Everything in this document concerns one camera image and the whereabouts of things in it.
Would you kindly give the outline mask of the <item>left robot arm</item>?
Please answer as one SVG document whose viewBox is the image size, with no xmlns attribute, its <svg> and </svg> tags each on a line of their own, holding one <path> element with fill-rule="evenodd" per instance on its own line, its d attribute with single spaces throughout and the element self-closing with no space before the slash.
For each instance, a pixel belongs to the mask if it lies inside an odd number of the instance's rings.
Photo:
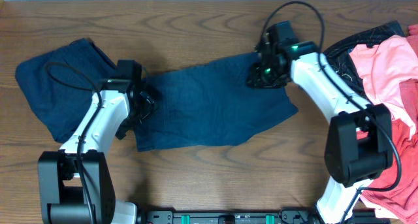
<svg viewBox="0 0 418 224">
<path fill-rule="evenodd" d="M 116 198 L 106 162 L 122 139 L 154 110 L 144 81 L 109 79 L 58 151 L 43 152 L 37 168 L 43 223 L 140 223 L 137 205 Z"/>
</svg>

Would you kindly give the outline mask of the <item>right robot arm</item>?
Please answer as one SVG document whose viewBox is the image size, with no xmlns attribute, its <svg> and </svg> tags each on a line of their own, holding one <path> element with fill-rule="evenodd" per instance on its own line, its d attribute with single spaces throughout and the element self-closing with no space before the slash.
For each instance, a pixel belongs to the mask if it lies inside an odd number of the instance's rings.
<svg viewBox="0 0 418 224">
<path fill-rule="evenodd" d="M 260 60 L 247 80 L 252 88 L 301 87 L 329 123 L 325 165 L 330 174 L 316 203 L 323 223 L 344 223 L 361 192 L 393 164 L 391 116 L 384 104 L 372 105 L 331 68 L 313 42 L 257 45 Z"/>
</svg>

